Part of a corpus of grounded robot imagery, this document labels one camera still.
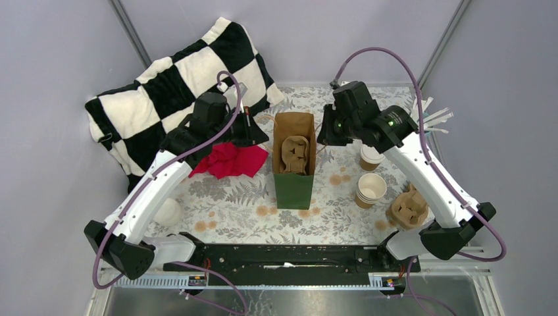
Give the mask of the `green paper bag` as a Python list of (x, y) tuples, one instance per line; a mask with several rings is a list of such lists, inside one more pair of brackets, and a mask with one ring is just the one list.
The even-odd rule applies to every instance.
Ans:
[[(280, 148), (288, 136), (304, 136), (310, 142), (310, 175), (280, 173)], [(308, 209), (311, 204), (316, 169), (315, 118), (310, 113), (286, 112), (274, 118), (272, 171), (279, 209)]]

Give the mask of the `brown pulp cup carrier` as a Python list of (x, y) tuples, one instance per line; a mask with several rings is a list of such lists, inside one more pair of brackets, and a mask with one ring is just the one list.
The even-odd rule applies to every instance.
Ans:
[(310, 142), (304, 136), (288, 136), (280, 148), (280, 173), (310, 175)]

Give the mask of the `brown paper coffee cup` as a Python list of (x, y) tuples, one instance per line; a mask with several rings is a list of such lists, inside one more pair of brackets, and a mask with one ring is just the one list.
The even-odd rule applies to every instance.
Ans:
[(359, 164), (365, 171), (374, 171), (385, 159), (385, 155), (377, 152), (373, 147), (362, 145), (360, 148)]

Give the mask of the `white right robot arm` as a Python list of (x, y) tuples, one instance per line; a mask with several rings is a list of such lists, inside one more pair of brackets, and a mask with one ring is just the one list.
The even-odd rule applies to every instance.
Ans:
[(396, 232), (382, 242), (379, 266), (396, 270), (403, 260), (425, 253), (448, 260), (461, 252), (496, 214), (495, 207), (468, 195), (437, 159), (421, 145), (419, 127), (397, 105), (380, 110), (363, 82), (352, 81), (333, 91), (334, 102), (324, 106), (318, 142), (345, 146), (361, 140), (386, 156), (426, 200), (434, 220), (419, 228)]

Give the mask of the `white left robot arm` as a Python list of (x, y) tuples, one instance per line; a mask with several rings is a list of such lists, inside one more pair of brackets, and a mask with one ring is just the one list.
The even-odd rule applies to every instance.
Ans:
[(250, 147), (268, 141), (242, 97), (229, 90), (207, 92), (195, 101), (193, 113), (166, 135), (148, 171), (122, 204), (103, 222), (86, 225), (84, 234), (97, 259), (130, 280), (175, 261), (190, 271), (202, 266), (203, 251), (185, 233), (148, 238), (145, 232), (173, 189), (215, 144)]

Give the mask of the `red cloth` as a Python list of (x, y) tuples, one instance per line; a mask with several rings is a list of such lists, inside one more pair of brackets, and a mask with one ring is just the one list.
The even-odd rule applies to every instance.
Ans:
[(218, 144), (213, 146), (211, 154), (204, 157), (188, 177), (208, 172), (217, 179), (241, 175), (253, 178), (267, 158), (268, 151), (258, 145), (237, 147), (233, 143)]

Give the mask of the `floral patterned table mat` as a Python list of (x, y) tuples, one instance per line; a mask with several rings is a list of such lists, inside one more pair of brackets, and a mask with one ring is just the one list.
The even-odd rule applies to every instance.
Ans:
[(355, 203), (360, 142), (346, 147), (319, 147), (311, 204), (307, 210), (276, 204), (272, 163), (253, 177), (217, 179), (205, 173), (181, 182), (171, 193), (182, 208), (173, 226), (151, 223), (150, 237), (189, 232), (206, 243), (366, 244), (375, 245), (395, 229), (386, 217), (408, 180), (390, 161), (376, 169), (387, 183), (386, 195), (370, 209)]

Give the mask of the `stack of brown paper cups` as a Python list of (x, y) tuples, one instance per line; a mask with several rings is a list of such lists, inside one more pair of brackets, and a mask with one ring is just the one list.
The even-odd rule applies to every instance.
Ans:
[(387, 189), (386, 181), (380, 175), (366, 173), (357, 183), (355, 203), (362, 209), (369, 209), (385, 196)]

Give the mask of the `blue cup of straws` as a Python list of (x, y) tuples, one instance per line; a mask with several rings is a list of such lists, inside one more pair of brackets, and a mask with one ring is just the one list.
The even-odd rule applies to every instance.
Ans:
[(433, 100), (433, 97), (428, 97), (426, 100), (421, 101), (424, 133), (428, 134), (431, 132), (439, 132), (448, 134), (448, 130), (440, 128), (438, 127), (438, 125), (446, 123), (450, 118), (454, 117), (454, 114), (449, 110), (448, 107), (436, 111), (432, 114), (428, 114), (426, 110), (429, 108)]

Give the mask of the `black white checkered pillow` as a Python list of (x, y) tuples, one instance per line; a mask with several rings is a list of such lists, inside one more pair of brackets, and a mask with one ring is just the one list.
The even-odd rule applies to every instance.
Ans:
[(223, 17), (201, 39), (154, 61), (132, 83), (86, 102), (91, 136), (118, 161), (129, 191), (165, 136), (193, 111), (195, 100), (219, 91), (216, 77), (223, 70), (247, 87), (242, 101), (252, 114), (282, 102), (284, 95), (247, 30)]

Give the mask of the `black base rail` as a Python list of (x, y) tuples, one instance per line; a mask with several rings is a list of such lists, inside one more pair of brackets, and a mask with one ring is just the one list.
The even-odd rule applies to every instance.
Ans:
[(199, 244), (188, 264), (236, 286), (368, 286), (371, 273), (420, 271), (417, 260), (396, 260), (382, 246)]

